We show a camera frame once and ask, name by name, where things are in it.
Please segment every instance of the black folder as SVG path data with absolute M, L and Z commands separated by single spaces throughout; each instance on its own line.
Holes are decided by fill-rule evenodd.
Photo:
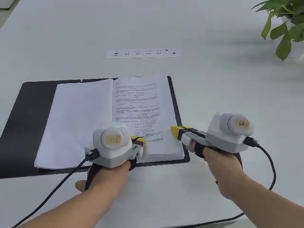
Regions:
M 40 141 L 48 121 L 56 87 L 63 83 L 94 82 L 103 79 L 64 80 L 23 83 L 8 121 L 0 137 L 0 179 L 27 177 L 45 174 L 69 173 L 72 169 L 46 170 L 34 167 Z M 176 123 L 181 124 L 179 109 L 171 77 L 168 76 Z M 166 165 L 189 162 L 188 151 L 184 147 L 182 160 L 158 161 L 137 164 L 138 166 Z

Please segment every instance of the cable connector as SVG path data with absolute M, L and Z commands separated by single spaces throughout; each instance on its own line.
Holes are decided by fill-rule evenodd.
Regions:
M 243 141 L 243 144 L 247 145 L 247 146 L 250 146 L 250 147 L 257 147 L 259 146 L 259 144 L 257 143 L 257 140 L 252 138 L 252 137 L 249 137 L 247 136 L 245 138 L 245 140 Z
M 85 159 L 87 161 L 93 161 L 100 156 L 100 153 L 97 149 L 92 149 L 85 154 Z

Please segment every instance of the page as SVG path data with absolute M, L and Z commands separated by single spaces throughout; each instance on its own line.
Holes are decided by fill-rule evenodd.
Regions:
M 120 78 L 113 86 L 113 121 L 132 135 L 144 136 L 141 162 L 182 159 L 184 152 L 170 127 L 176 125 L 167 77 Z
M 93 132 L 112 121 L 112 101 L 112 79 L 59 84 L 35 167 L 76 167 L 85 158 L 85 148 L 93 149 Z

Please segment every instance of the socket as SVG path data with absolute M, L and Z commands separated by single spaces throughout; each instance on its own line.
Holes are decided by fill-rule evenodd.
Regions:
M 122 58 L 172 58 L 181 57 L 181 51 L 176 48 L 145 48 L 145 49 L 111 49 L 106 53 L 106 59 Z

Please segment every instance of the forearm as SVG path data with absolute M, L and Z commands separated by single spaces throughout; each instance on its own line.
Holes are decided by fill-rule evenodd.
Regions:
M 110 185 L 105 183 L 91 188 L 21 227 L 93 228 L 118 194 Z
M 302 228 L 304 208 L 245 177 L 232 200 L 258 228 Z

